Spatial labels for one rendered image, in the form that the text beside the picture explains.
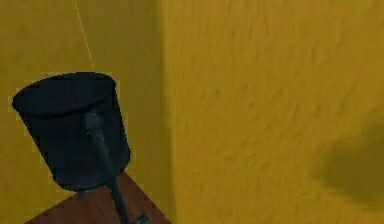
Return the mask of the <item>brown wooden table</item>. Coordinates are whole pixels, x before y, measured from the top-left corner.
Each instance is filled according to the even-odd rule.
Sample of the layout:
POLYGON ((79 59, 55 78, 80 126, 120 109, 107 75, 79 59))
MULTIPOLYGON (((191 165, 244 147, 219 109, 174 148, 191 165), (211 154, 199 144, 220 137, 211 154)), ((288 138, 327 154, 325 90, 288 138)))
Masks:
MULTIPOLYGON (((126 173, 119 176, 118 184, 131 220, 145 215, 148 220, 144 224, 171 224, 126 173)), ((109 189, 101 187, 84 196, 75 194, 25 224, 120 224, 120 222, 109 189)))

